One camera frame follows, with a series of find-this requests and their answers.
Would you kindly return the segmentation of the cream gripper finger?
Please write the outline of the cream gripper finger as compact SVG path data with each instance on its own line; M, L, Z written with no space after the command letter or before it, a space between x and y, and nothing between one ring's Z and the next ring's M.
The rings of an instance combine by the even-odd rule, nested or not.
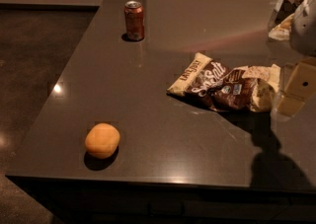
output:
M287 121L295 117L316 94L316 58L303 57L286 64L280 72L279 90L273 102L271 117Z

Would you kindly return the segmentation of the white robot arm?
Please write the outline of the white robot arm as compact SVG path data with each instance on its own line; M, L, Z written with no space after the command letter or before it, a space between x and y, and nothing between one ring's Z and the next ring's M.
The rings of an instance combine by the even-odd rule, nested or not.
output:
M316 94L316 0L303 0L294 12L290 47L302 55L281 69L271 116L287 121Z

